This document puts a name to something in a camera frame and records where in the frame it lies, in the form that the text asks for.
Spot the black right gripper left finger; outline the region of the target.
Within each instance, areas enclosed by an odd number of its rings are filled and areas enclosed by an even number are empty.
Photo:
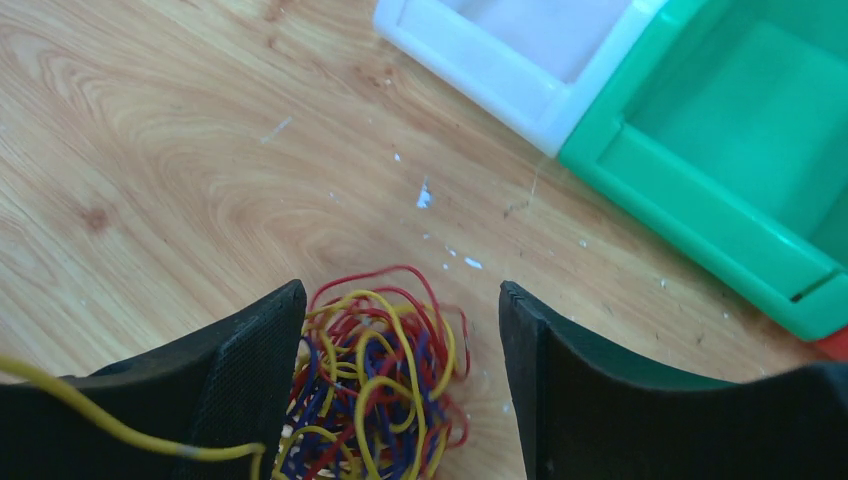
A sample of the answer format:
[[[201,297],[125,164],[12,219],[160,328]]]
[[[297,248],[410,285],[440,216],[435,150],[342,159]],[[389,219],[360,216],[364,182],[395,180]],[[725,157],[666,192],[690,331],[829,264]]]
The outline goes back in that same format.
[[[224,319],[69,383],[129,427],[179,443],[260,443],[274,463],[307,306],[293,280]],[[5,479],[246,479],[251,461],[190,462],[127,445],[28,383],[1,388]]]

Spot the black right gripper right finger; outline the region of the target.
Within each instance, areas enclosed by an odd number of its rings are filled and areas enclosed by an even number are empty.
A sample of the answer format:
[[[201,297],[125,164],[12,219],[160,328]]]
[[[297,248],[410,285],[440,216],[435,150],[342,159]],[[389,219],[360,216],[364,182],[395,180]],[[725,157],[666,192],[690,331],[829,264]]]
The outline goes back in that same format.
[[[635,353],[512,281],[499,328],[531,479],[843,479],[847,367],[747,383]]]

